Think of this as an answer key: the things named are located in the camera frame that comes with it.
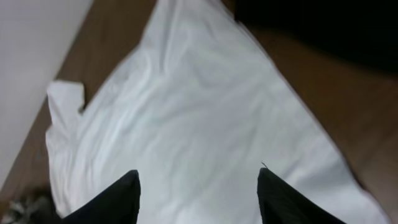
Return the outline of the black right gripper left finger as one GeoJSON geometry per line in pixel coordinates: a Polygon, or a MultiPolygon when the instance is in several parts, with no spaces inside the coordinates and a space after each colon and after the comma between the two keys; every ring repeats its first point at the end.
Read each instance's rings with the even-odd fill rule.
{"type": "Polygon", "coordinates": [[[130,170],[94,199],[62,219],[64,224],[136,224],[141,185],[137,170],[130,170]]]}

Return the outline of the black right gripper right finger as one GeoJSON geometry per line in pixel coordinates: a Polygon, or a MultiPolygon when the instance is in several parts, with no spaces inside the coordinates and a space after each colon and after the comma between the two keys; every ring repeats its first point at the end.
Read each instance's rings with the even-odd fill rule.
{"type": "Polygon", "coordinates": [[[266,167],[259,171],[257,196],[263,224],[337,224],[342,222],[266,167]]]}

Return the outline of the white t-shirt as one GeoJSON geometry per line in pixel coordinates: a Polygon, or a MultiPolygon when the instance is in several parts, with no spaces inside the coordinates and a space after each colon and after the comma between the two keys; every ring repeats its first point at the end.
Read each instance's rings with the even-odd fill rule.
{"type": "Polygon", "coordinates": [[[129,170],[139,223],[259,223],[266,165],[346,223],[387,223],[259,44],[219,1],[158,1],[139,45],[88,106],[83,85],[48,89],[58,213],[129,170]]]}

